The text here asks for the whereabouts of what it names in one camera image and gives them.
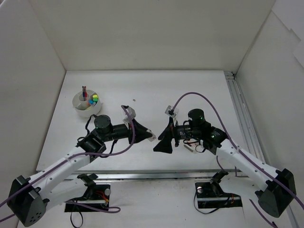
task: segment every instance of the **white floor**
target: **white floor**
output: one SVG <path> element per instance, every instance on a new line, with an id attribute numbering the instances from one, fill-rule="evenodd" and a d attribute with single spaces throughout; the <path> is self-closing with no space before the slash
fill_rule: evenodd
<path id="1" fill-rule="evenodd" d="M 218 110 L 230 135 L 245 147 L 234 106 L 223 71 L 68 71 L 61 88 L 56 109 L 47 133 L 37 166 L 40 171 L 51 165 L 76 145 L 76 139 L 85 136 L 87 118 L 79 117 L 72 107 L 72 99 L 82 85 L 98 93 L 103 103 L 100 114 L 110 116 L 112 124 L 122 124 L 120 105 L 129 105 L 136 111 L 136 120 L 157 136 L 167 126 L 164 113 L 186 92 L 204 94 Z M 206 120 L 221 128 L 210 105 L 197 95 L 185 97 L 178 105 L 179 123 L 188 119 L 193 108 L 204 110 Z M 135 144 L 128 152 L 107 159 L 97 159 L 82 170 L 87 172 L 137 171 L 209 171 L 218 170 L 215 156 L 210 152 L 191 153 L 182 145 L 173 148 L 173 154 L 153 152 L 157 140 Z M 127 139 L 119 140 L 114 152 L 128 146 Z M 221 161 L 225 169 L 234 166 Z"/>
<path id="2" fill-rule="evenodd" d="M 82 228 L 270 228 L 247 199 L 242 199 L 243 208 L 220 209 L 210 215 L 198 213 L 193 206 L 194 180 L 113 182 L 111 191 L 110 204 L 121 207 L 121 212 L 83 213 Z M 72 227 L 64 206 L 48 211 L 31 228 Z M 75 213 L 75 225 L 79 219 Z M 286 212 L 273 221 L 279 228 L 291 227 Z"/>

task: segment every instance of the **purple cable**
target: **purple cable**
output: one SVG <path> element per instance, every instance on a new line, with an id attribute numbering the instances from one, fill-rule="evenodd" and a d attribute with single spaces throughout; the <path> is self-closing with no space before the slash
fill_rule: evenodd
<path id="1" fill-rule="evenodd" d="M 14 216 L 15 216 L 15 214 L 11 214 L 11 215 L 5 217 L 4 219 L 0 219 L 0 223 L 4 222 L 5 220 L 8 220 L 8 219 L 10 219 L 11 217 L 14 217 Z"/>
<path id="2" fill-rule="evenodd" d="M 102 209 L 98 209 L 98 208 L 93 208 L 93 207 L 90 207 L 86 204 L 76 203 L 76 202 L 73 202 L 73 201 L 67 201 L 66 203 L 75 204 L 75 205 L 78 205 L 78 206 L 81 206 L 81 207 L 84 207 L 84 208 L 88 208 L 88 209 L 91 209 L 91 210 L 95 210 L 95 211 L 98 211 L 98 212 L 104 212 L 104 213 L 108 213 L 108 214 L 116 214 L 119 211 L 121 211 L 120 207 L 108 207 L 106 209 L 117 209 L 117 210 L 116 211 L 107 211 L 107 210 L 102 210 Z"/>
<path id="3" fill-rule="evenodd" d="M 123 151 L 121 152 L 117 152 L 117 153 L 112 153 L 112 154 L 107 154 L 107 156 L 114 156 L 114 155 L 119 155 L 119 154 L 122 154 L 124 152 L 126 152 L 128 149 L 130 149 L 134 142 L 135 142 L 135 131 L 134 131 L 134 123 L 132 121 L 132 118 L 130 116 L 130 114 L 128 113 L 128 111 L 125 109 L 125 107 L 122 105 L 121 108 L 123 109 L 123 111 L 125 112 L 125 114 L 127 115 L 130 123 L 131 123 L 131 128 L 132 128 L 132 141 L 130 143 L 130 145 L 124 149 Z M 78 153 L 78 154 L 74 154 L 72 156 L 69 157 L 69 159 L 72 159 L 74 157 L 77 157 L 77 156 L 81 156 L 81 155 L 95 155 L 95 156 L 100 156 L 101 154 L 100 153 Z M 20 194 L 21 192 L 23 192 L 24 190 L 26 190 L 27 188 L 29 188 L 30 186 L 32 186 L 33 184 L 37 183 L 38 181 L 40 181 L 41 179 L 43 179 L 44 177 L 46 177 L 47 175 L 49 175 L 51 172 L 53 172 L 54 170 L 58 169 L 60 166 L 62 166 L 63 164 L 67 163 L 68 160 L 64 160 L 62 161 L 61 163 L 59 163 L 58 165 L 54 166 L 52 169 L 50 169 L 49 171 L 45 172 L 44 174 L 42 174 L 40 177 L 38 177 L 36 180 L 34 180 L 33 182 L 31 182 L 30 184 L 24 186 L 23 188 L 21 188 L 20 190 L 16 191 L 14 194 L 12 194 L 11 196 L 9 196 L 6 200 L 4 200 L 1 204 L 0 204 L 0 208 L 6 204 L 8 201 L 12 200 L 14 197 L 16 197 L 18 194 Z"/>
<path id="4" fill-rule="evenodd" d="M 199 94 L 199 93 L 196 93 L 196 92 L 189 92 L 189 93 L 185 93 L 183 96 L 181 96 L 177 102 L 175 103 L 175 105 L 173 106 L 173 109 L 174 110 L 177 106 L 177 104 L 181 101 L 181 99 L 187 95 L 190 95 L 190 94 L 194 94 L 194 95 L 198 95 L 198 96 L 201 96 L 202 98 L 204 98 L 210 105 L 211 107 L 213 108 L 215 114 L 217 115 L 218 117 L 218 120 L 220 122 L 220 124 L 222 125 L 222 128 L 224 129 L 229 141 L 231 142 L 231 144 L 234 146 L 235 149 L 237 149 L 237 146 L 236 144 L 233 142 L 233 140 L 231 139 L 226 127 L 224 126 L 224 123 L 222 121 L 222 119 L 220 118 L 219 116 L 219 113 L 217 112 L 216 108 L 214 107 L 214 105 L 210 102 L 210 100 L 205 97 L 204 95 L 202 94 Z M 268 172 L 266 172 L 265 170 L 263 170 L 262 168 L 260 168 L 257 164 L 254 163 L 254 161 L 252 161 L 249 157 L 247 157 L 240 149 L 238 150 L 239 153 L 247 160 L 249 161 L 253 166 L 255 166 L 259 171 L 261 171 L 262 173 L 264 173 L 267 177 L 269 177 L 270 179 L 272 179 L 275 183 L 277 183 L 278 185 L 280 185 L 284 190 L 286 190 L 299 204 L 300 206 L 302 207 L 302 209 L 304 210 L 304 204 L 301 202 L 301 200 L 289 189 L 287 188 L 283 183 L 281 183 L 280 181 L 278 181 L 276 178 L 274 178 L 273 176 L 271 176 Z"/>
<path id="5" fill-rule="evenodd" d="M 262 212 L 257 208 L 257 206 L 255 205 L 255 203 L 254 203 L 252 200 L 249 200 L 249 201 L 250 201 L 250 203 L 252 204 L 252 206 L 257 210 L 257 212 L 260 214 L 260 216 L 261 216 L 269 225 L 271 225 L 273 228 L 278 228 L 274 222 L 270 222 L 270 221 L 262 214 Z"/>

